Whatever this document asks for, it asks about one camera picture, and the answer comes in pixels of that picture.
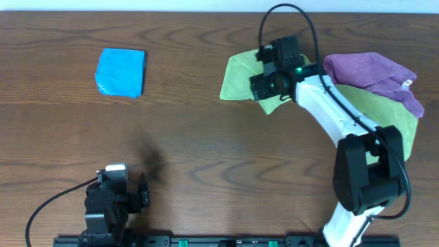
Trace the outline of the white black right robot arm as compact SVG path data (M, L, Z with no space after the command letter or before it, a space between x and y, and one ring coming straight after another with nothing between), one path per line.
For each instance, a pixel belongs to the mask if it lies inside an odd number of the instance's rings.
M409 192L402 135L360 113L316 63L286 71L273 64L250 77L255 100L290 98L307 110L334 142L335 211L314 246L388 246L394 240L363 239L370 223Z

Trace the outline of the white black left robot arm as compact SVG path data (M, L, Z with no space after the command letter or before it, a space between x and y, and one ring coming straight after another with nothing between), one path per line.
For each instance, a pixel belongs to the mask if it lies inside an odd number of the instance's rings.
M150 206L150 193L141 174L138 189L127 190L127 172L101 171L97 182L86 190L86 230L78 237L77 246L142 246L142 240L126 224L130 214Z

